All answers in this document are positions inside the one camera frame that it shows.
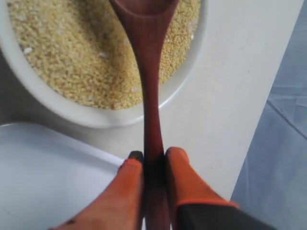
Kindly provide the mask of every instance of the wooden spoon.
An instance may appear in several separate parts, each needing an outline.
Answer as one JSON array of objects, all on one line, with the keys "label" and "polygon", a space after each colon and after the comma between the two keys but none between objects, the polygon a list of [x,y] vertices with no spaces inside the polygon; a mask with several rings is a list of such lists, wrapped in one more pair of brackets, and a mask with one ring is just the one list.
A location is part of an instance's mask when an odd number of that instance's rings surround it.
[{"label": "wooden spoon", "polygon": [[168,230],[164,150],[159,120],[159,66],[165,35],[179,0],[109,0],[131,42],[144,105],[145,219],[148,230]]}]

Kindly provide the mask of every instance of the white tray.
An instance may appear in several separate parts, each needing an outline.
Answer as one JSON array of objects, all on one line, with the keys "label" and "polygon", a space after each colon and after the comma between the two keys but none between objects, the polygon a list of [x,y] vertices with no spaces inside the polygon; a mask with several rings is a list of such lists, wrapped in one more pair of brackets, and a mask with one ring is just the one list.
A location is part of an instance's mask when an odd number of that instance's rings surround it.
[{"label": "white tray", "polygon": [[46,230],[77,214],[123,160],[43,126],[0,126],[0,230]]}]

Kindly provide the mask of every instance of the white oval bowl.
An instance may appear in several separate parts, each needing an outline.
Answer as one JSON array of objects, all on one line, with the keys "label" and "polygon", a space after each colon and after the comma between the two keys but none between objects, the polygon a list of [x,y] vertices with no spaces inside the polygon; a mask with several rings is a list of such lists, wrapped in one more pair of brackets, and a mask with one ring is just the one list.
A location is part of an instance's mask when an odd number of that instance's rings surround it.
[{"label": "white oval bowl", "polygon": [[[207,15],[207,1],[201,2],[200,17],[186,61],[160,88],[159,107],[164,107],[185,83],[198,57]],[[11,25],[7,1],[0,0],[0,48],[22,85],[45,107],[59,116],[92,128],[123,127],[143,120],[143,106],[121,110],[96,109],[79,105],[53,91],[32,69],[19,47]]]}]

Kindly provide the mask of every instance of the countertop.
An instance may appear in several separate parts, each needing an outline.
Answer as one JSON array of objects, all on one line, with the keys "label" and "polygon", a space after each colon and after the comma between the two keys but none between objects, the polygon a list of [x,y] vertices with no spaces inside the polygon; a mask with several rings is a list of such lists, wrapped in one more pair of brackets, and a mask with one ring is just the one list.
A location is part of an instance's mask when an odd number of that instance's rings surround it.
[{"label": "countertop", "polygon": [[[161,111],[165,148],[180,146],[229,199],[303,0],[208,0],[202,56]],[[141,150],[143,123],[117,129],[72,124],[37,102],[0,56],[0,124],[30,121],[121,158]]]}]

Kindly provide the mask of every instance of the white plate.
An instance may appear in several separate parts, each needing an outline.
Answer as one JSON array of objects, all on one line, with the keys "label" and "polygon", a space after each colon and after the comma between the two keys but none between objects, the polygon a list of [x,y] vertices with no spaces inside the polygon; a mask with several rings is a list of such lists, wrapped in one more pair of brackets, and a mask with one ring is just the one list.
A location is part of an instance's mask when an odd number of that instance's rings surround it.
[{"label": "white plate", "polygon": [[[197,57],[199,57],[201,42],[204,39],[206,11],[207,1],[203,0],[198,28],[188,52],[187,60],[175,75],[162,85],[159,95],[160,108],[179,91],[189,76]],[[40,103],[61,117],[94,128],[122,127],[142,120],[142,104],[116,111],[95,109],[71,102],[48,87],[31,68],[19,48],[11,26],[6,0],[0,0],[0,47],[9,66],[24,87]]]},{"label": "white plate", "polygon": [[90,204],[122,162],[43,126],[1,126],[0,229],[58,226]]}]

